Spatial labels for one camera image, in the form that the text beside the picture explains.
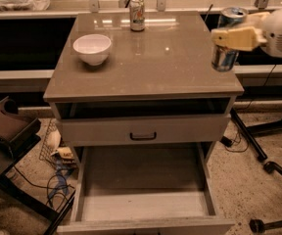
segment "drawer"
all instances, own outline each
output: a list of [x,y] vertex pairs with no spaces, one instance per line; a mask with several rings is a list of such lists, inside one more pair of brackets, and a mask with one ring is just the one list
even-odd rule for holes
[[220,140],[227,116],[63,119],[57,127],[69,146],[158,144]]
[[58,234],[224,234],[202,145],[87,147],[70,223]]

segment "aluminum can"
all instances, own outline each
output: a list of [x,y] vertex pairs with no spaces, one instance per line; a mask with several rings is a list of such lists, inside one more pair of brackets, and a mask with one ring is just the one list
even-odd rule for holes
[[228,7],[220,12],[217,27],[231,27],[235,24],[240,24],[247,18],[248,11],[239,7]]
[[227,49],[217,45],[213,46],[211,66],[220,72],[230,71],[238,58],[239,51]]
[[145,28],[144,18],[144,0],[131,0],[130,10],[130,28],[134,31],[141,31]]

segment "drawer handle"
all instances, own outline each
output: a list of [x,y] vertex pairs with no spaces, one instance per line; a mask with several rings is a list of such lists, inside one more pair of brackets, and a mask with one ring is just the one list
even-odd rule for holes
[[130,132],[130,139],[133,141],[149,141],[149,140],[154,140],[156,138],[157,138],[156,131],[147,135],[136,135]]
[[[133,232],[132,235],[137,235],[135,232]],[[161,232],[158,232],[158,235],[161,235]]]

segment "gray countertop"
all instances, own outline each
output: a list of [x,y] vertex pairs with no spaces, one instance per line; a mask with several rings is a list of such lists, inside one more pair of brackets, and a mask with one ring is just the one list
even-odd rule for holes
[[[144,31],[127,13],[79,14],[44,94],[47,102],[88,102],[240,95],[235,74],[211,66],[212,42],[197,12],[146,13]],[[99,67],[79,60],[78,37],[105,34],[109,58]]]

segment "chair leg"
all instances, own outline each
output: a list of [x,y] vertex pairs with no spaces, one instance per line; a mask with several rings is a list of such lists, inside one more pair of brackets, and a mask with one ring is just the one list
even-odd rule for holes
[[260,219],[251,219],[250,228],[253,232],[264,233],[266,230],[282,228],[282,220],[270,223],[264,223]]
[[276,170],[280,175],[282,175],[282,166],[276,162],[267,162],[263,168],[268,174]]

